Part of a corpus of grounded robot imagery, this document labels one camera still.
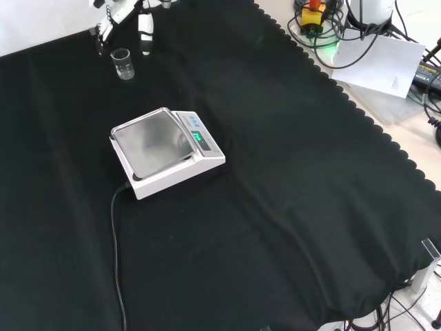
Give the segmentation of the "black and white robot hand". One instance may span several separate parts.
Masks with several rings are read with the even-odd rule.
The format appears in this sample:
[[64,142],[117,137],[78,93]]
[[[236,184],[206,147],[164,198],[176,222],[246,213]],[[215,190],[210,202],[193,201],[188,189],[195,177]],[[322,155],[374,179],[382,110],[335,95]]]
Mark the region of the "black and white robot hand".
[[99,54],[103,54],[110,45],[112,36],[133,17],[138,18],[138,34],[140,48],[143,56],[148,56],[152,50],[154,36],[154,19],[152,10],[156,7],[170,9],[174,1],[90,1],[90,5],[96,9],[105,6],[105,16],[94,27],[90,28],[90,34],[95,38]]

